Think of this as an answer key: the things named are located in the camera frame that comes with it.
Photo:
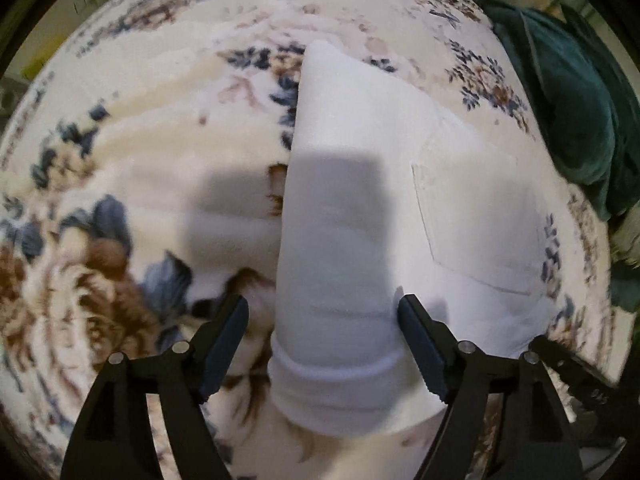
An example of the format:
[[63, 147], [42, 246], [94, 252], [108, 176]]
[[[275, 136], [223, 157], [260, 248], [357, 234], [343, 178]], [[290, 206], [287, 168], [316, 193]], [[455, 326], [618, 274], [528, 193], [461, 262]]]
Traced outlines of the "dark green plush blanket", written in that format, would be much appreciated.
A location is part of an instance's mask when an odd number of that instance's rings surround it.
[[602, 220], [639, 200], [639, 102], [620, 64], [570, 6], [559, 18], [502, 0], [474, 0], [527, 94], [556, 170]]

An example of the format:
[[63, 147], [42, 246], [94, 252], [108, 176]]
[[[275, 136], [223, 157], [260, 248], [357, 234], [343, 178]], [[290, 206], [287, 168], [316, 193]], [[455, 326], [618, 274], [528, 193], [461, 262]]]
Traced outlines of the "white pants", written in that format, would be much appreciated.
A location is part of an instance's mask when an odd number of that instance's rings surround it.
[[544, 201], [514, 155], [379, 68], [305, 53], [268, 365], [293, 424], [351, 438], [442, 410], [397, 323], [416, 296], [459, 338], [517, 356], [553, 314]]

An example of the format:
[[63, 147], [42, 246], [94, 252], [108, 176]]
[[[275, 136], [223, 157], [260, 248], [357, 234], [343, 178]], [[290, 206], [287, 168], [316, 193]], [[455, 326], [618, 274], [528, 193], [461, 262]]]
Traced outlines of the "floral fleece bed blanket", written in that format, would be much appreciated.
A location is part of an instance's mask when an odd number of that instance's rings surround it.
[[205, 426], [235, 479], [408, 479], [444, 414], [339, 438], [273, 404], [285, 179], [307, 48], [379, 68], [514, 155], [544, 201], [546, 330], [611, 354], [605, 225], [553, 166], [474, 0], [111, 0], [36, 78], [1, 143], [1, 419], [61, 473], [107, 358], [190, 339], [224, 296], [250, 320]]

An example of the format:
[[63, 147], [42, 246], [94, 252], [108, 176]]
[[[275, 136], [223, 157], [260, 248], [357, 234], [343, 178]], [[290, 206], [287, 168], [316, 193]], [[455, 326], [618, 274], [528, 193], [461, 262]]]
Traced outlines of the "dark teal garment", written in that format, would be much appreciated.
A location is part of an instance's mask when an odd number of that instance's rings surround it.
[[627, 312], [637, 312], [640, 304], [639, 261], [612, 259], [610, 266], [612, 304]]

